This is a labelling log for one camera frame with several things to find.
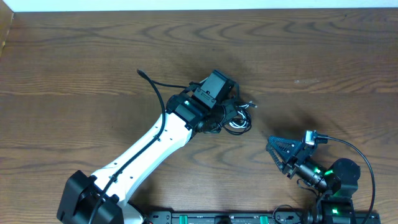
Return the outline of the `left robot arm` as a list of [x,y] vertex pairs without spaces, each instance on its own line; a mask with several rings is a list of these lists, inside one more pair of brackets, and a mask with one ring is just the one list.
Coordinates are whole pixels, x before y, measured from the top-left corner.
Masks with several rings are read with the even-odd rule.
[[143,223],[129,204],[138,186],[196,133],[219,133],[237,115],[239,85],[218,70],[191,82],[167,102],[153,127],[117,159],[87,176],[66,182],[57,219],[62,223]]

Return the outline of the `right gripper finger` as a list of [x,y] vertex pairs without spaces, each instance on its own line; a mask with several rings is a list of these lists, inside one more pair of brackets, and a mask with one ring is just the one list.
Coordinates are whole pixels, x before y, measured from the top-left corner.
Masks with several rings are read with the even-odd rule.
[[276,136],[270,136],[268,143],[283,156],[295,155],[303,148],[303,142],[294,139],[285,139]]
[[291,165],[289,164],[290,155],[287,156],[280,155],[270,144],[266,146],[266,151],[270,154],[277,168],[283,174],[287,174],[288,172],[290,172],[291,170]]

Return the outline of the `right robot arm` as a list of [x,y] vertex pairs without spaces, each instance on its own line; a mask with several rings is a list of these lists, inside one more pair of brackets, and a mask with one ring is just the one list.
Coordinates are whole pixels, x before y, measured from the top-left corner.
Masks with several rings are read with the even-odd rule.
[[328,140],[315,131],[307,131],[301,141],[270,136],[266,151],[281,173],[290,179],[298,176],[317,196],[302,215],[302,223],[356,223],[351,198],[358,189],[360,167],[347,158],[336,160],[329,168],[315,162],[313,153]]

